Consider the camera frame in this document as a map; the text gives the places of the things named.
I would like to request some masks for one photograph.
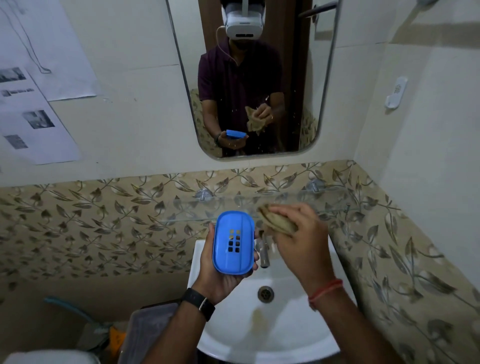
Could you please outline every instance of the man's left hand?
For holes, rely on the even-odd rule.
[[[273,122],[272,108],[267,104],[261,104],[253,113],[253,116],[259,119],[267,119],[267,125]]]
[[[258,260],[257,252],[254,252],[255,262],[253,269],[242,276],[232,276],[217,271],[213,265],[213,237],[215,235],[215,227],[210,224],[208,227],[208,235],[205,240],[204,249],[200,256],[200,274],[192,285],[192,289],[196,290],[213,304],[222,302],[235,287],[237,287],[242,279],[252,275],[254,270],[258,269],[256,261]]]

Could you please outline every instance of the red thread bracelet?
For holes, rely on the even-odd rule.
[[[317,298],[319,298],[319,297],[323,296],[324,294],[327,294],[327,293],[329,293],[329,292],[331,292],[331,291],[333,291],[333,290],[335,290],[335,289],[337,289],[337,288],[340,288],[340,287],[342,287],[342,286],[343,286],[343,281],[342,281],[341,279],[334,279],[334,280],[330,281],[329,283],[327,283],[325,286],[317,289],[317,290],[315,291],[315,293],[312,294],[312,295],[308,298],[308,302],[309,302],[310,304],[313,304],[313,302],[314,302]]]

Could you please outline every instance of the white vr headset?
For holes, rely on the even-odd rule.
[[[222,6],[222,18],[227,36],[233,40],[257,40],[265,25],[266,7],[261,4],[248,4],[248,0]]]

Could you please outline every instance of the mirror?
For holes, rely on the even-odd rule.
[[[206,153],[298,152],[315,140],[338,1],[175,0],[169,7]]]

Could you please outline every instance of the white sink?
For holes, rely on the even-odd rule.
[[[204,243],[195,244],[189,287],[198,277]],[[328,245],[335,274],[356,304],[330,238]],[[272,302],[258,299],[262,286],[273,290]],[[269,268],[259,268],[216,306],[198,349],[226,362],[276,364],[305,363],[339,352],[325,321],[309,307],[306,293],[278,253],[270,254]]]

